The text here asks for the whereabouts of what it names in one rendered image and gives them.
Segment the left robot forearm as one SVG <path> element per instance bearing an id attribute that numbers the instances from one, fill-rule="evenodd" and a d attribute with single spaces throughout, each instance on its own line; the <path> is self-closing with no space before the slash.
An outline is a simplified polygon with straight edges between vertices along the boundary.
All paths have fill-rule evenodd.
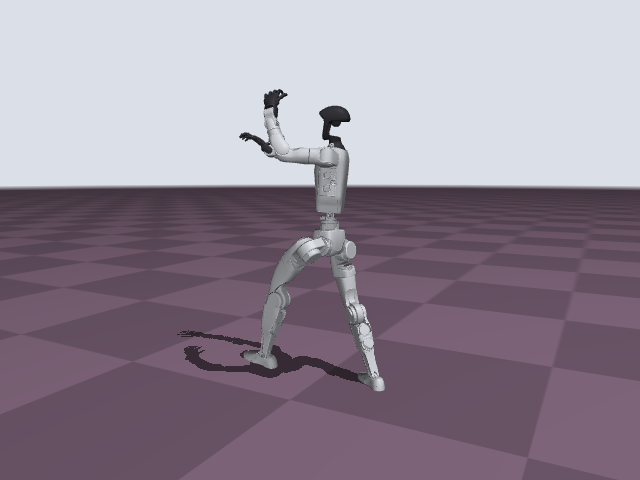
<path id="1" fill-rule="evenodd" d="M 265 122 L 264 126 L 267 128 L 267 134 L 269 136 L 269 144 L 273 146 L 276 152 L 280 155 L 286 155 L 290 147 L 285 141 L 285 137 L 279 127 L 277 117 L 274 115 L 274 107 L 264 110 Z"/>

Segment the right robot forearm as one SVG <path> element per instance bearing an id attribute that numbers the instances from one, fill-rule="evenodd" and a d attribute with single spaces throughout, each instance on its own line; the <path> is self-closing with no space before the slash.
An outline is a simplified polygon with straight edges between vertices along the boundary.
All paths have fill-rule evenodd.
<path id="1" fill-rule="evenodd" d="M 275 157 L 275 158 L 276 158 L 276 155 L 275 155 L 275 149 L 273 148 L 273 146 L 271 146 L 271 145 L 269 145 L 269 146 L 272 148 L 272 152 L 271 152 L 270 154 L 268 154 L 268 153 L 266 153 L 266 152 L 264 151 L 265 155 L 267 155 L 267 156 L 268 156 L 268 157 L 270 157 L 270 158 L 272 158 L 272 157 Z M 299 149 L 299 148 L 291 148 L 291 150 L 297 150 L 297 149 Z M 276 158 L 276 159 L 277 159 L 277 158 Z"/>

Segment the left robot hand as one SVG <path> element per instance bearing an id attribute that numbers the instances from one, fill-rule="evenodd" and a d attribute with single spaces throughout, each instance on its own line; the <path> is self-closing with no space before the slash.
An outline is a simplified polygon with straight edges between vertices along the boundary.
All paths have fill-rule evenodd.
<path id="1" fill-rule="evenodd" d="M 280 95 L 280 93 L 282 95 Z M 278 116 L 278 107 L 277 106 L 279 104 L 279 101 L 283 97 L 286 97 L 286 96 L 287 96 L 287 93 L 283 93 L 283 91 L 281 89 L 273 90 L 273 92 L 270 91 L 268 94 L 266 93 L 264 95 L 264 105 L 265 105 L 264 110 L 267 109 L 267 108 L 274 107 L 274 115 L 275 115 L 275 117 L 277 117 Z"/>

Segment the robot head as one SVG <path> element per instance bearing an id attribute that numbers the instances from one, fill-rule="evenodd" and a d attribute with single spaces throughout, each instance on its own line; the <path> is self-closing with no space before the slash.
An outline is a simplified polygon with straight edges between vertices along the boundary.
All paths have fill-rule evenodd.
<path id="1" fill-rule="evenodd" d="M 330 132 L 331 125 L 333 125 L 334 127 L 338 127 L 340 126 L 341 122 L 349 122 L 350 121 L 349 112 L 341 106 L 329 106 L 322 109 L 319 112 L 319 115 L 324 120 L 322 138 L 324 140 L 329 140 L 329 144 L 333 143 L 334 147 L 346 150 L 341 142 L 341 138 L 338 136 L 332 136 L 329 134 L 329 132 Z"/>

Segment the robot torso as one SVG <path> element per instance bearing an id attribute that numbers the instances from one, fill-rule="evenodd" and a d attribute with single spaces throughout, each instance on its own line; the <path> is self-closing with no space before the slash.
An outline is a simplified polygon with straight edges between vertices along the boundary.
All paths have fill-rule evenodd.
<path id="1" fill-rule="evenodd" d="M 326 245 L 321 256 L 342 253 L 346 239 L 345 231 L 339 229 L 339 220 L 334 217 L 334 213 L 341 214 L 344 210 L 349 154 L 347 150 L 334 147 L 333 143 L 330 143 L 329 147 L 338 153 L 338 166 L 323 168 L 315 164 L 314 168 L 316 211 L 327 213 L 327 216 L 320 216 L 320 229 L 314 230 L 313 233 L 313 240 L 322 238 Z"/>

